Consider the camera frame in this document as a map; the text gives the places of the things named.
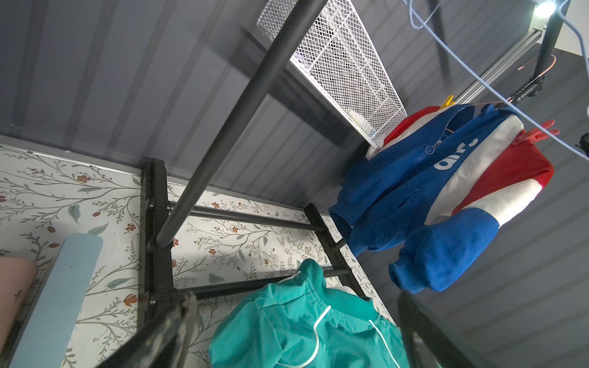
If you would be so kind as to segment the green jacket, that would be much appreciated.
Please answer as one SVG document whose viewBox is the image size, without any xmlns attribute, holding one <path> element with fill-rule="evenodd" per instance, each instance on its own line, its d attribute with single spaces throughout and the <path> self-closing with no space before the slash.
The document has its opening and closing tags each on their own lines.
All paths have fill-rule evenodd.
<svg viewBox="0 0 589 368">
<path fill-rule="evenodd" d="M 210 344 L 214 367 L 408 367 L 400 329 L 364 300 L 327 285 L 322 267 L 244 297 Z"/>
</svg>

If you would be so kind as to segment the red clothespin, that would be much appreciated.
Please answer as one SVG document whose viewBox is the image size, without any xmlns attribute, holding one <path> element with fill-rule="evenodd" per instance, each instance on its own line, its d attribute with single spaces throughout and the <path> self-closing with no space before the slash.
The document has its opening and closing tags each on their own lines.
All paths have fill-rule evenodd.
<svg viewBox="0 0 589 368">
<path fill-rule="evenodd" d="M 548 120 L 541 125 L 541 128 L 536 127 L 533 130 L 523 130 L 513 141 L 513 146 L 518 146 L 524 143 L 536 144 L 537 142 L 547 140 L 550 136 L 558 136 L 560 130 L 552 130 L 555 125 L 554 120 Z"/>
</svg>

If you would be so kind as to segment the pink wire hanger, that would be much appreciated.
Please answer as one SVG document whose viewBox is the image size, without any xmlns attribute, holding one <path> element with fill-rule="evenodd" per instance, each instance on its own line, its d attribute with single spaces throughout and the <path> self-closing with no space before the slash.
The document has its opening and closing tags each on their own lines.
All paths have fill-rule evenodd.
<svg viewBox="0 0 589 368">
<path fill-rule="evenodd" d="M 554 54 L 551 54 L 549 57 L 546 58 L 534 58 L 531 61 L 528 61 L 522 65 L 520 65 L 516 70 L 521 71 L 525 67 L 530 64 L 535 65 L 535 70 L 532 73 L 532 76 L 529 78 L 527 82 L 523 84 L 515 93 L 510 95 L 507 98 L 507 101 L 510 104 L 517 105 L 521 101 L 523 101 L 527 97 L 533 97 L 537 95 L 542 90 L 542 85 L 544 82 L 544 75 L 547 74 L 556 64 L 557 58 Z"/>
</svg>

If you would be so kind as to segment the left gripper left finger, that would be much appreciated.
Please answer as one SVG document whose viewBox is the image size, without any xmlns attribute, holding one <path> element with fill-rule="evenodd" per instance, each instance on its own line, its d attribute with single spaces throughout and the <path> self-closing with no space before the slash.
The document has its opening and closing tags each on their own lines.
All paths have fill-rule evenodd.
<svg viewBox="0 0 589 368">
<path fill-rule="evenodd" d="M 101 367 L 182 367 L 196 326 L 198 300 L 184 297 L 142 328 Z"/>
</svg>

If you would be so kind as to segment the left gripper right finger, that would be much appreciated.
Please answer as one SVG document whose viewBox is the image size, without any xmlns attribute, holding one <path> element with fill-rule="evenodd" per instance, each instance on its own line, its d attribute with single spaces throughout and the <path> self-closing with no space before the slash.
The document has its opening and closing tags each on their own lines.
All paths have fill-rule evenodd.
<svg viewBox="0 0 589 368">
<path fill-rule="evenodd" d="M 495 366 L 411 293 L 401 292 L 397 308 L 411 367 Z"/>
</svg>

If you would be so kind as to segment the yellow clothespin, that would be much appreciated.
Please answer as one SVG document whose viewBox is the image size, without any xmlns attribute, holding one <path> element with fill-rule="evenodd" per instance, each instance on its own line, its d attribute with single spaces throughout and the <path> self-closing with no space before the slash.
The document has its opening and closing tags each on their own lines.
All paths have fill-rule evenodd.
<svg viewBox="0 0 589 368">
<path fill-rule="evenodd" d="M 443 103 L 440 105 L 440 110 L 448 108 L 448 107 L 452 107 L 455 104 L 456 104 L 455 97 L 453 95 L 449 95 L 446 98 L 446 100 L 443 101 Z"/>
</svg>

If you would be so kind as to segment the red white blue jacket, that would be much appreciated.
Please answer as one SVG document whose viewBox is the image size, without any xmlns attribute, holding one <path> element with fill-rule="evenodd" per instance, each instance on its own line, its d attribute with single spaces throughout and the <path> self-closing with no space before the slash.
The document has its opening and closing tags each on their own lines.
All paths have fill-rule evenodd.
<svg viewBox="0 0 589 368">
<path fill-rule="evenodd" d="M 330 216 L 355 255 L 400 248 L 398 288 L 445 291 L 551 180 L 524 135 L 514 111 L 491 105 L 413 116 L 348 170 Z"/>
</svg>

